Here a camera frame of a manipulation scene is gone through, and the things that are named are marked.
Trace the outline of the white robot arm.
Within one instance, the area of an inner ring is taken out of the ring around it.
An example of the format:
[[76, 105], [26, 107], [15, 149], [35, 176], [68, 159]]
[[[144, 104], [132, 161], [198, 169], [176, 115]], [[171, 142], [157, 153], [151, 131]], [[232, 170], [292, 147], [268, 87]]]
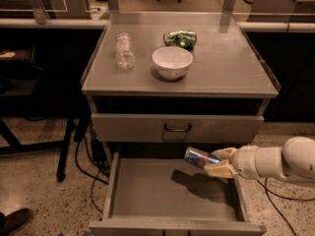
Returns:
[[215, 150], [213, 155], [220, 162], [204, 166], [213, 177], [315, 182], [315, 141], [306, 137], [291, 138], [282, 147], [228, 147]]

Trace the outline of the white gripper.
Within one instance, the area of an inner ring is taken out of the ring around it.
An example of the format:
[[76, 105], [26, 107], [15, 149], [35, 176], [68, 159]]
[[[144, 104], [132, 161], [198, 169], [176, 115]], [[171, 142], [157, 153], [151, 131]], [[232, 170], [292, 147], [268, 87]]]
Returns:
[[212, 155], [222, 161], [216, 164], [206, 164], [204, 170], [208, 175], [217, 178], [232, 179], [234, 170], [244, 179], [259, 179], [260, 175], [256, 167], [257, 146], [244, 146], [239, 149], [226, 147], [217, 149]]

